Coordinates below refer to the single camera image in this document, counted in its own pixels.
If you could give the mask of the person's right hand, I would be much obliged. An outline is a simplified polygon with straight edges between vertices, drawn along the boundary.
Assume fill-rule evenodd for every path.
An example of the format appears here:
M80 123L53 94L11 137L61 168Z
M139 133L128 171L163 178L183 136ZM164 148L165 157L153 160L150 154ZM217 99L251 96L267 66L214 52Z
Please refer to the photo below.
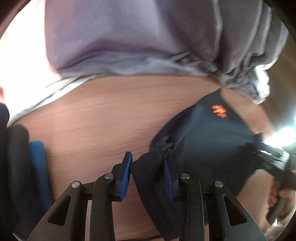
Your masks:
M291 188L279 189L279 183L276 180L273 180L273 185L270 190L268 205L269 207L274 207L277 204L277 197L286 199L287 202L285 206L281 209L278 218L284 219L290 214L295 206L295 190Z

